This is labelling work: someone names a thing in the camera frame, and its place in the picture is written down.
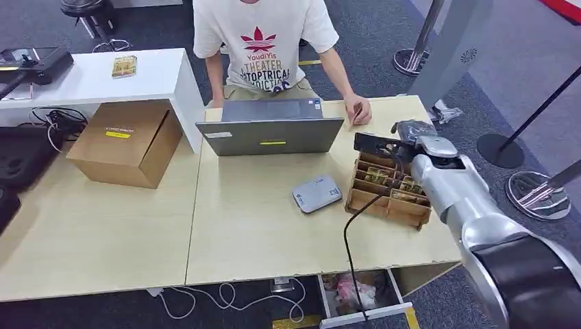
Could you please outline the person's left hand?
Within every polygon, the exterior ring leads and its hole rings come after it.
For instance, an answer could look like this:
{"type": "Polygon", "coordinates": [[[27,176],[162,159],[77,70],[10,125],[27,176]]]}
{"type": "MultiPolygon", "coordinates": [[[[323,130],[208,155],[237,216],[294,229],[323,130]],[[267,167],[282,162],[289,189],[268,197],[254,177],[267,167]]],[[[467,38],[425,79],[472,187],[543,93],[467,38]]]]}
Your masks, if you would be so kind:
{"type": "Polygon", "coordinates": [[[355,93],[343,97],[347,118],[352,125],[366,125],[372,118],[371,104],[368,99],[355,93]]]}

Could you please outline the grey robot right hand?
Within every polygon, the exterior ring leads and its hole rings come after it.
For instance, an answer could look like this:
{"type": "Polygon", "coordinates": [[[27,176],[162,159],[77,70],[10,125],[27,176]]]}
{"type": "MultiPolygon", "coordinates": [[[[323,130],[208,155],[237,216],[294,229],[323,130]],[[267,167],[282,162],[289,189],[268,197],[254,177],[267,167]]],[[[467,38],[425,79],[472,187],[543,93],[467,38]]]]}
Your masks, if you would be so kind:
{"type": "Polygon", "coordinates": [[[414,150],[436,158],[455,158],[458,150],[448,139],[438,135],[431,123],[418,120],[398,121],[391,128],[400,140],[414,150]]]}

